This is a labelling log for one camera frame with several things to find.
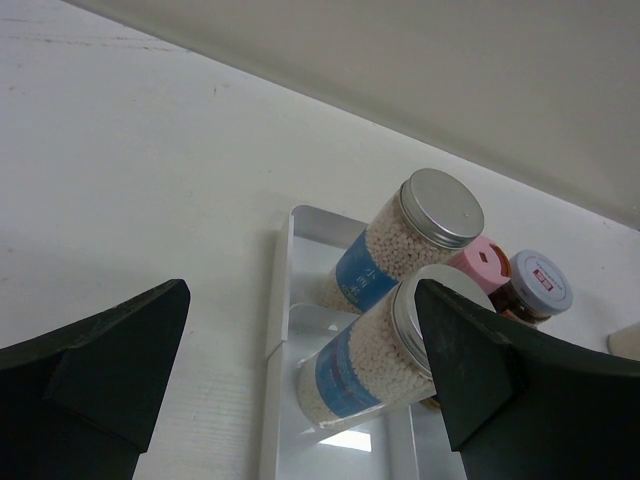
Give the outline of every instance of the small brown jar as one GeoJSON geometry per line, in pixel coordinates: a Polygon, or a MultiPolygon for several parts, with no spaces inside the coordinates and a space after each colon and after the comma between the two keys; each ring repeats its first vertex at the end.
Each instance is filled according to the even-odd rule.
{"type": "Polygon", "coordinates": [[[489,295],[496,312],[535,326],[571,307],[571,286],[547,257],[523,250],[510,263],[511,280],[489,295]]]}

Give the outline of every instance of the white table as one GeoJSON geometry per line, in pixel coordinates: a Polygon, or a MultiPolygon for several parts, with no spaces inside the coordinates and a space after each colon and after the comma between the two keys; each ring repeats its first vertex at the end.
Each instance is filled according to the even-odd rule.
{"type": "Polygon", "coordinates": [[[440,168],[486,234],[571,280],[543,330],[604,350],[638,321],[637,231],[63,3],[5,0],[0,25],[0,346],[168,278],[192,292],[138,480],[254,478],[273,232],[296,204],[366,221],[440,168]]]}

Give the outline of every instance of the pink bottle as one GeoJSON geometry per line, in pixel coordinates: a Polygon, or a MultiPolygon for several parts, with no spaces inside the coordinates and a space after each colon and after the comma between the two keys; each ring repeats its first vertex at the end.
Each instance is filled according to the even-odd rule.
{"type": "Polygon", "coordinates": [[[496,243],[483,235],[449,260],[448,265],[473,278],[489,295],[509,281],[509,258],[496,243]]]}

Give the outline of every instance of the gray lid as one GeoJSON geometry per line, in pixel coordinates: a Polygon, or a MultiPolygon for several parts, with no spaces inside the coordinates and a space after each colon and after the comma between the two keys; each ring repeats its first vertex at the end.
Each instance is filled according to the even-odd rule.
{"type": "Polygon", "coordinates": [[[484,214],[476,197],[439,170],[423,168],[414,172],[402,184],[400,205],[422,235],[444,248],[464,248],[484,228],[484,214]]]}
{"type": "Polygon", "coordinates": [[[511,285],[522,302],[542,315],[557,315],[573,303],[569,281],[547,257],[523,250],[511,259],[511,285]]]}
{"type": "Polygon", "coordinates": [[[393,301],[393,325],[398,339],[404,345],[406,352],[416,363],[416,366],[431,378],[431,367],[427,352],[422,342],[418,312],[416,311],[415,293],[420,280],[433,279],[442,285],[458,292],[492,312],[495,308],[491,305],[489,297],[482,288],[467,274],[447,265],[427,265],[422,267],[411,278],[401,282],[393,301]]]}

